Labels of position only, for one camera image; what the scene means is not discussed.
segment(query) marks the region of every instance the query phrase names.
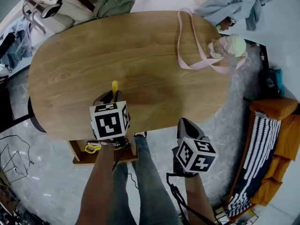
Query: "striped cushion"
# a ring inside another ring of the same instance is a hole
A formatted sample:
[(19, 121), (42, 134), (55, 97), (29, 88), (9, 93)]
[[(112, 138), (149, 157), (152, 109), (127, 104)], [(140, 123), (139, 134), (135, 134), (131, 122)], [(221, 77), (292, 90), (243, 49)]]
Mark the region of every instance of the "striped cushion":
[(270, 166), (275, 150), (281, 121), (270, 119), (266, 114), (255, 112), (250, 145), (225, 212), (228, 217), (239, 215), (250, 205), (250, 199), (259, 189)]

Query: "denim jacket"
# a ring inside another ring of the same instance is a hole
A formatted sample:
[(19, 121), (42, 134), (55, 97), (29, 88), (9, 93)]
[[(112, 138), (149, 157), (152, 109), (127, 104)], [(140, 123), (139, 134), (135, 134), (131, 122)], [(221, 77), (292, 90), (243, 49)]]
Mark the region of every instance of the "denim jacket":
[(31, 24), (21, 16), (4, 30), (4, 38), (8, 33), (15, 35), (15, 41), (1, 58), (0, 63), (8, 65), (9, 69), (14, 69), (22, 58), (32, 56), (32, 45), (30, 38)]

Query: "orange cushion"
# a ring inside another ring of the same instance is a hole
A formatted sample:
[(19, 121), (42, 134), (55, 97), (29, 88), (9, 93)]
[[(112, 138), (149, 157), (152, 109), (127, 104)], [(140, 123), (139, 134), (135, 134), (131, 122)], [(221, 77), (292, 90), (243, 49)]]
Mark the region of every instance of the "orange cushion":
[(254, 194), (251, 202), (262, 206), (267, 206), (280, 188), (282, 182), (273, 179), (264, 179), (259, 190)]
[(274, 176), (274, 173), (278, 167), (279, 161), (280, 161), (280, 156), (273, 156), (270, 167), (269, 167), (266, 175), (264, 176), (265, 179), (272, 178)]
[(263, 112), (269, 118), (279, 121), (292, 114), (297, 107), (298, 101), (285, 97), (257, 100), (250, 104), (251, 111)]
[(292, 114), (281, 121), (274, 155), (296, 160), (300, 144), (300, 115)]
[(275, 179), (277, 182), (281, 182), (290, 163), (291, 160), (281, 157), (277, 169), (274, 172), (273, 179)]

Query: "bottle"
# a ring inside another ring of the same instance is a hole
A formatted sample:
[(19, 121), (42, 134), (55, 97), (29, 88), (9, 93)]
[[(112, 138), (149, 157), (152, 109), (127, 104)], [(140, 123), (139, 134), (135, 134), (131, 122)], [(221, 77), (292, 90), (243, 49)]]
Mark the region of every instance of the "bottle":
[(240, 57), (246, 51), (246, 42), (240, 35), (232, 34), (209, 43), (207, 51), (215, 59)]

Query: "wooden shelf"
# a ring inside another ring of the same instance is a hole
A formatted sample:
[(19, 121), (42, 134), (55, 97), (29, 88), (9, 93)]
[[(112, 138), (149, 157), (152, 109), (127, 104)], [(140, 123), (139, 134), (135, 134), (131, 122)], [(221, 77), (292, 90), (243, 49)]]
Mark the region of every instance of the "wooden shelf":
[[(84, 151), (84, 148), (87, 144), (88, 140), (73, 140), (68, 141), (68, 144), (71, 150), (74, 153), (73, 164), (75, 165), (93, 165), (96, 161), (98, 151), (91, 154)], [(116, 150), (114, 152), (114, 161), (118, 158), (122, 150)], [(138, 152), (136, 148), (136, 144), (134, 142), (131, 143), (131, 147), (127, 148), (123, 155), (120, 158), (120, 162), (133, 162), (138, 160)]]

